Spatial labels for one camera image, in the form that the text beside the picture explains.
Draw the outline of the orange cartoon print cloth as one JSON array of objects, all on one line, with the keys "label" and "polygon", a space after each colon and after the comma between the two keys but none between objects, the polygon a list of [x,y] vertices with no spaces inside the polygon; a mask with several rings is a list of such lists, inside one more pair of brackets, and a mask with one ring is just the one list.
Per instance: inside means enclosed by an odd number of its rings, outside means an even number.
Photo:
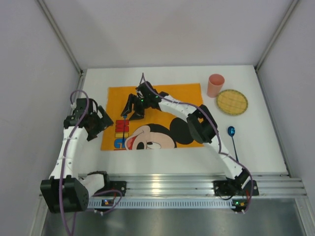
[{"label": "orange cartoon print cloth", "polygon": [[123,122],[121,112],[129,94],[135,93],[135,87],[110,87],[106,112],[113,120],[113,126],[103,133],[101,150],[136,150],[154,148],[200,147],[189,135],[187,124],[176,116],[157,109],[145,110],[145,117],[129,120],[125,127],[125,147],[122,145]]}]

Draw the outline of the pink plastic cup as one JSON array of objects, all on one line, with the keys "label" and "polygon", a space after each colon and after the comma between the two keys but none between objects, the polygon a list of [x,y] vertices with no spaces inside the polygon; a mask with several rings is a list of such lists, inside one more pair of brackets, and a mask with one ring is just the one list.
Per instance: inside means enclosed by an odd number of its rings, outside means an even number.
[{"label": "pink plastic cup", "polygon": [[207,95],[215,98],[223,87],[225,78],[220,74],[212,74],[208,79]]}]

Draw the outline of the blue metal fork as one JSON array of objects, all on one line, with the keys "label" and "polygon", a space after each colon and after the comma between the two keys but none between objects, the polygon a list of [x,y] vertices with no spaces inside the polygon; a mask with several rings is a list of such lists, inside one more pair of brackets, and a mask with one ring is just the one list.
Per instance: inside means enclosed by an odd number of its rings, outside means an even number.
[{"label": "blue metal fork", "polygon": [[122,137],[122,145],[123,148],[125,147],[125,127],[126,127],[126,118],[127,115],[122,116],[124,118],[124,122],[123,122],[123,137]]}]

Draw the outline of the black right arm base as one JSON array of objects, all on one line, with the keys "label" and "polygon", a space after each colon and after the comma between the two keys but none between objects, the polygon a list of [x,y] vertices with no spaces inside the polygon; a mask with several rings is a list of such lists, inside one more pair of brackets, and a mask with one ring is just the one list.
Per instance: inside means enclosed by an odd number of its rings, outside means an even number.
[{"label": "black right arm base", "polygon": [[249,196],[252,192],[253,196],[259,195],[259,190],[256,181],[249,182],[245,186],[238,186],[232,180],[216,180],[213,182],[214,195],[224,200],[229,200],[234,196]]}]

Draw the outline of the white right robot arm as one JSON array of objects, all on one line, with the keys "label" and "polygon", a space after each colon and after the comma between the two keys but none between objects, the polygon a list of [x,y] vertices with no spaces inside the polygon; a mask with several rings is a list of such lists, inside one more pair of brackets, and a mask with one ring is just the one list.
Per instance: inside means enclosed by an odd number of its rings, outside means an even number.
[{"label": "white right robot arm", "polygon": [[243,190],[253,177],[249,170],[239,161],[232,158],[220,138],[218,125],[205,105],[196,106],[173,98],[166,92],[158,93],[149,82],[143,82],[136,88],[136,95],[128,96],[121,116],[133,113],[132,119],[143,119],[147,108],[157,109],[172,114],[183,120],[193,140],[209,147],[217,153],[224,173],[230,185]]}]

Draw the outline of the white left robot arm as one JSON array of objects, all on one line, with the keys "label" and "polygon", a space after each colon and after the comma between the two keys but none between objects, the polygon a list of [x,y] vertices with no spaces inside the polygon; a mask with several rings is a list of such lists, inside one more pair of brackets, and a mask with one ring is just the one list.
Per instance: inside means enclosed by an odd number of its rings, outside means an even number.
[{"label": "white left robot arm", "polygon": [[84,145],[113,121],[94,99],[78,98],[72,115],[63,121],[63,141],[56,165],[40,190],[51,213],[80,212],[88,207],[89,199],[105,191],[110,180],[106,171],[93,171],[80,179],[78,161]]}]

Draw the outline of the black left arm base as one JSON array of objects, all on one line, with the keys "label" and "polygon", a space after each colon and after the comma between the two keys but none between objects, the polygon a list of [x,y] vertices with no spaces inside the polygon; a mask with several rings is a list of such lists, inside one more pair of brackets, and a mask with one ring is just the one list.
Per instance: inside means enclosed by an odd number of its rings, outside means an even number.
[{"label": "black left arm base", "polygon": [[104,187],[98,189],[94,194],[93,197],[96,196],[125,196],[126,193],[127,182],[126,181],[117,181],[117,180],[110,180],[105,184]]}]

